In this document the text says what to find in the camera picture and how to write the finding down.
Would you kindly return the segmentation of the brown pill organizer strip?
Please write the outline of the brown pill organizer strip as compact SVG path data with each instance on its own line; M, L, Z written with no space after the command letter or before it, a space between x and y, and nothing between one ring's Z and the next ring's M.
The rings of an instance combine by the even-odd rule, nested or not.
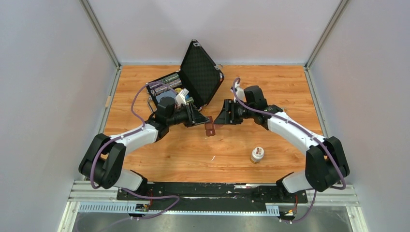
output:
M215 136L216 135L216 130L222 128L223 125L214 124L214 120L213 120L212 116L208 116L207 118L209 119L209 121L204 124L205 134L206 134L207 137Z

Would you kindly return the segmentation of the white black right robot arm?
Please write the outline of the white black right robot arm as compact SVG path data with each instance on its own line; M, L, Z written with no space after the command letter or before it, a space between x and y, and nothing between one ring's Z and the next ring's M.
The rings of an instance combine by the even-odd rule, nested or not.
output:
M276 195L288 202L301 190L314 189L323 192L337 182L346 186L345 178L350 169L341 141L332 136L318 135L291 119L276 105L269 105L259 86L241 89L238 84L231 88L234 99L225 99L215 124L239 125L252 118L266 130L273 132L295 146L306 156L305 169L290 173L277 181Z

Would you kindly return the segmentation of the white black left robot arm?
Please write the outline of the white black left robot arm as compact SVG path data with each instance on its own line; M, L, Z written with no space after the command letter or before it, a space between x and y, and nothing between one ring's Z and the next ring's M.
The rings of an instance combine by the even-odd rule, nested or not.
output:
M148 194L146 179L139 173L123 168L125 156L145 145L161 140L173 125L193 127L210 120L189 102L178 106L175 99L164 97L143 125L113 136L97 134L83 156L78 171L89 178L94 188L128 189L137 200Z

